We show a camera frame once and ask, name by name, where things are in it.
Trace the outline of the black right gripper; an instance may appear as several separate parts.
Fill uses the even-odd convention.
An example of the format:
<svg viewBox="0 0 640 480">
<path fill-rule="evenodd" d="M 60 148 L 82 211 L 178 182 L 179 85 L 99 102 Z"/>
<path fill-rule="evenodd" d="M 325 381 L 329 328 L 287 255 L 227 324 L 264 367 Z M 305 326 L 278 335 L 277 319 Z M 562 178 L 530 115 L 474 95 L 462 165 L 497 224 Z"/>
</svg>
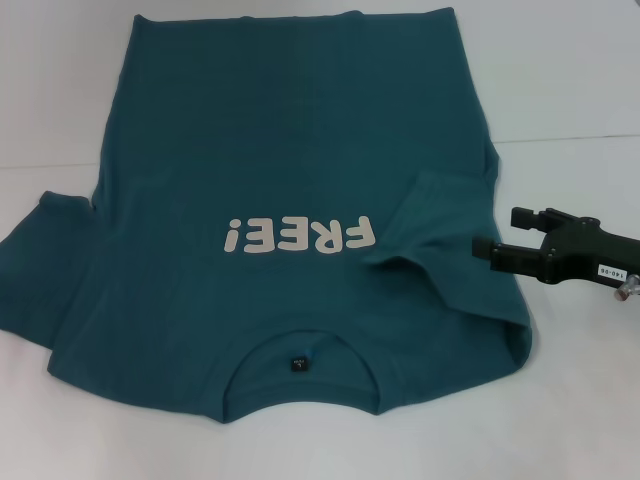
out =
<svg viewBox="0 0 640 480">
<path fill-rule="evenodd" d="M 621 286 L 629 276 L 640 277 L 640 240 L 603 230 L 593 217 L 578 217 L 553 208 L 539 212 L 522 207 L 511 210 L 511 226 L 546 233 L 541 249 L 472 239 L 472 255 L 499 272 L 542 276 L 550 285 L 585 280 Z"/>
</svg>

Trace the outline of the teal t-shirt with FREE print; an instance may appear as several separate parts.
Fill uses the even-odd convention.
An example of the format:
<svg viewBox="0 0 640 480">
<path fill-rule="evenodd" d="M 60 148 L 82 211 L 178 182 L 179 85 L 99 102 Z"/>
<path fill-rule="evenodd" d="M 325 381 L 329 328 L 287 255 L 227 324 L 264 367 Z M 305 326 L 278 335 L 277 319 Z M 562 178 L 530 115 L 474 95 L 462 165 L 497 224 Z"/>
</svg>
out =
<svg viewBox="0 0 640 480">
<path fill-rule="evenodd" d="M 476 387 L 532 346 L 472 254 L 498 173 L 452 9 L 137 17 L 93 195 L 0 242 L 0 329 L 75 387 L 221 423 Z"/>
</svg>

